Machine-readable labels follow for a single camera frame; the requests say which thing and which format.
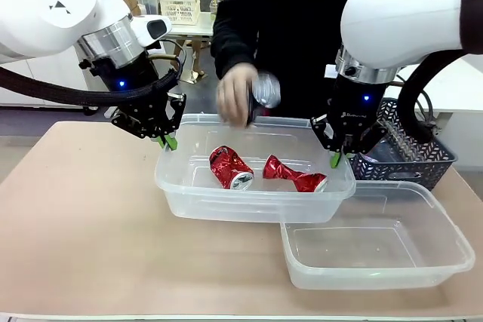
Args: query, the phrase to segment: white storage basket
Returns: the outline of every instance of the white storage basket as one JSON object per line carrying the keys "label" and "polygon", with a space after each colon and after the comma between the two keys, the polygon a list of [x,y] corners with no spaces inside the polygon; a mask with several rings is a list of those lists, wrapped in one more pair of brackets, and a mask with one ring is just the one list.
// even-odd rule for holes
{"label": "white storage basket", "polygon": [[161,14],[173,24],[193,26],[200,14],[199,0],[159,0]]}

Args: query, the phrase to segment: can top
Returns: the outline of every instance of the can top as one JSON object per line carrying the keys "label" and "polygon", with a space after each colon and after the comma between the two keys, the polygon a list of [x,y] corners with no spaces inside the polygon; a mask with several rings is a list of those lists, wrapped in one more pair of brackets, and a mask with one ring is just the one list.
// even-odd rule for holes
{"label": "can top", "polygon": [[267,109],[273,109],[280,104],[280,83],[270,73],[259,73],[251,85],[254,99]]}

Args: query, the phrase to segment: empty plastic container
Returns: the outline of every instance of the empty plastic container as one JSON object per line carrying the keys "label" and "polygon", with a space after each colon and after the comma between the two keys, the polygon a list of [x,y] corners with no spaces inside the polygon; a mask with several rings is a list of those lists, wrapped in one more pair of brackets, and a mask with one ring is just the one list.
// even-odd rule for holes
{"label": "empty plastic container", "polygon": [[445,209],[412,182],[358,181],[319,224],[281,224],[292,283],[308,290],[434,287],[470,270],[475,252]]}
{"label": "empty plastic container", "polygon": [[[178,150],[163,152],[155,172],[174,215],[239,222],[326,222],[355,191],[344,158],[331,169],[329,153],[309,121],[258,117],[247,129],[228,127],[217,115],[184,115],[177,131]],[[225,190],[208,158],[218,147],[233,148],[255,173],[247,191]],[[265,180],[266,159],[274,154],[289,167],[328,175],[323,192],[299,193],[289,180]]]}

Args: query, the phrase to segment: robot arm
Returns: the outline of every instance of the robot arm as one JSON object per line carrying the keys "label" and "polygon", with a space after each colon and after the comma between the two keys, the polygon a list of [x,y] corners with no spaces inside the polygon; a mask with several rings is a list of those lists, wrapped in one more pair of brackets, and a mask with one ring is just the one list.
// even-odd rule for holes
{"label": "robot arm", "polygon": [[[80,66],[100,76],[110,92],[83,92],[53,86],[0,69],[0,87],[54,102],[119,106],[112,123],[144,138],[160,138],[179,127],[186,98],[168,91],[179,72],[162,79],[150,56],[171,30],[167,17],[132,17],[123,0],[0,0],[0,63],[64,51],[76,42],[85,54]],[[175,115],[166,115],[171,101]]]}
{"label": "robot arm", "polygon": [[[348,0],[341,20],[338,78],[326,116],[312,128],[326,149],[369,152],[387,133],[377,111],[399,67],[421,63],[401,90],[398,115],[408,134],[429,142],[414,104],[445,66],[464,54],[483,54],[483,0]],[[329,124],[334,132],[325,133]]]}

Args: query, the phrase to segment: black cable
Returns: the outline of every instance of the black cable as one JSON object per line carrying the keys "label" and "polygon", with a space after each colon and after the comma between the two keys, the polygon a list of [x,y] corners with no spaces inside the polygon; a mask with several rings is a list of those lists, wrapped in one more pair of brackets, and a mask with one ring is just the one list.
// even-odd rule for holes
{"label": "black cable", "polygon": [[[406,80],[404,78],[402,78],[400,75],[396,75],[396,77],[399,78],[402,81],[402,83],[406,83]],[[421,94],[426,99],[426,103],[428,104],[428,115],[427,115],[427,117],[426,117],[426,112],[424,111],[423,105],[421,105],[421,102],[418,100],[418,101],[416,101],[416,104],[417,104],[418,108],[420,109],[421,114],[424,117],[424,121],[431,122],[431,121],[434,120],[434,112],[433,112],[433,109],[432,109],[431,99],[429,98],[429,95],[425,91],[421,92]]]}
{"label": "black cable", "polygon": [[398,116],[408,136],[419,143],[428,143],[433,138],[434,124],[417,120],[414,107],[424,87],[446,66],[466,55],[465,51],[439,51],[430,54],[406,80],[398,98]]}
{"label": "black cable", "polygon": [[179,49],[181,49],[181,51],[183,52],[183,62],[181,63],[181,66],[184,67],[184,64],[186,63],[186,51],[184,50],[183,47],[181,47],[177,42],[171,40],[171,39],[161,39],[161,41],[166,41],[168,43],[172,43],[174,44],[175,47],[178,47]]}
{"label": "black cable", "polygon": [[73,88],[57,86],[55,84],[36,81],[35,79],[18,75],[17,73],[0,68],[0,87],[11,90],[24,96],[40,98],[55,103],[63,103],[77,106],[121,106],[132,103],[153,93],[173,87],[177,83],[178,72],[170,69],[166,75],[147,86],[135,90],[116,92],[96,92],[88,90],[76,90]]}

